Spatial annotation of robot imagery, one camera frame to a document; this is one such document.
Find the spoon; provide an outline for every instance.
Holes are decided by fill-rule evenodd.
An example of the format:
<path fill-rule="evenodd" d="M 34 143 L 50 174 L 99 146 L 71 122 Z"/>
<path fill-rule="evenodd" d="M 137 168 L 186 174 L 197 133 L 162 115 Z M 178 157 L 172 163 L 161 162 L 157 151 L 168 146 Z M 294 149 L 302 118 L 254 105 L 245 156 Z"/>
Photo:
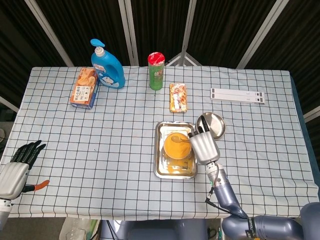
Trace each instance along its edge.
<path fill-rule="evenodd" d="M 172 136 L 171 137 L 171 140 L 173 141 L 173 142 L 175 142 L 175 143 L 181 143 L 181 142 L 185 142 L 185 143 L 190 143 L 190 141 L 189 140 L 187 140 L 187 139 L 182 139 L 181 137 L 179 137 L 179 136 Z"/>

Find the packaged bread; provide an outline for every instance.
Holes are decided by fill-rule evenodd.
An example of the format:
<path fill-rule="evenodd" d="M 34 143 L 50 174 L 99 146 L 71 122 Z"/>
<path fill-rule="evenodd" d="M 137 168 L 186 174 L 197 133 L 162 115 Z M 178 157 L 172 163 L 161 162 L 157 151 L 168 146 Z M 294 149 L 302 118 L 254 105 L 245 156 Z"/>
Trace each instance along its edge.
<path fill-rule="evenodd" d="M 99 81 L 96 71 L 92 68 L 82 68 L 75 82 L 70 103 L 74 107 L 92 109 Z"/>
<path fill-rule="evenodd" d="M 187 89 L 184 83 L 170 84 L 170 112 L 185 113 L 187 111 Z"/>

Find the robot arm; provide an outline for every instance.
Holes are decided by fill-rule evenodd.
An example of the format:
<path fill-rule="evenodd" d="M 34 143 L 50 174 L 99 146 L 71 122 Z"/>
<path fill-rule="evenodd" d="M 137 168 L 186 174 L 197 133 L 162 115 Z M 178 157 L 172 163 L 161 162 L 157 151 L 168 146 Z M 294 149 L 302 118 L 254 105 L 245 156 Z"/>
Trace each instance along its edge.
<path fill-rule="evenodd" d="M 201 120 L 204 131 L 199 127 L 198 132 L 194 132 L 194 136 L 189 134 L 190 142 L 198 163 L 205 165 L 205 172 L 212 185 L 205 202 L 231 214 L 222 222 L 224 233 L 232 239 L 258 237 L 266 240 L 303 240 L 304 234 L 301 225 L 291 218 L 268 215 L 254 218 L 247 216 L 240 207 L 226 172 L 222 165 L 217 163 L 220 151 L 214 136 L 209 131 L 203 116 L 201 116 Z M 210 201 L 213 191 L 220 207 Z"/>
<path fill-rule="evenodd" d="M 37 191 L 49 184 L 49 180 L 46 180 L 38 185 L 26 185 L 38 154 L 46 146 L 40 143 L 39 140 L 20 147 L 0 174 L 0 231 L 4 228 L 12 210 L 12 200 L 21 193 Z"/>

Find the red can lid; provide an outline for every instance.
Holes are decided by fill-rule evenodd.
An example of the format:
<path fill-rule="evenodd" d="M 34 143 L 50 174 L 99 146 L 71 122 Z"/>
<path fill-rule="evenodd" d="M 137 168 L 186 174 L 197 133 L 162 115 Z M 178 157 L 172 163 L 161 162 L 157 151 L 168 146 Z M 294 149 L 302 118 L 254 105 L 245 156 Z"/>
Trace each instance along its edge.
<path fill-rule="evenodd" d="M 153 52 L 148 56 L 148 62 L 150 65 L 161 65 L 165 62 L 165 56 L 161 52 Z"/>

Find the orange object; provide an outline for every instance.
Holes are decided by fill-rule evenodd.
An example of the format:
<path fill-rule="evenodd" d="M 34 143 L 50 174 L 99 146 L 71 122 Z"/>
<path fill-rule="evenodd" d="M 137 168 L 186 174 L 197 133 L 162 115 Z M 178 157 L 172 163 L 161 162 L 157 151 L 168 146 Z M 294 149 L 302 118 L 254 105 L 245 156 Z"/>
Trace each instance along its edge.
<path fill-rule="evenodd" d="M 164 151 L 165 153 L 172 159 L 184 159 L 186 158 L 191 151 L 191 143 L 190 142 L 174 142 L 171 137 L 177 136 L 183 140 L 189 140 L 189 138 L 179 132 L 174 132 L 168 135 L 168 137 L 164 141 Z"/>
<path fill-rule="evenodd" d="M 42 183 L 38 184 L 38 185 L 34 185 L 34 191 L 38 191 L 40 189 L 43 189 L 44 187 L 46 187 L 48 184 L 50 183 L 49 180 L 45 180 Z"/>
<path fill-rule="evenodd" d="M 91 109 L 99 86 L 98 75 L 92 68 L 82 68 L 70 97 L 74 107 Z"/>
<path fill-rule="evenodd" d="M 187 89 L 184 83 L 170 84 L 170 112 L 185 113 L 187 111 Z"/>

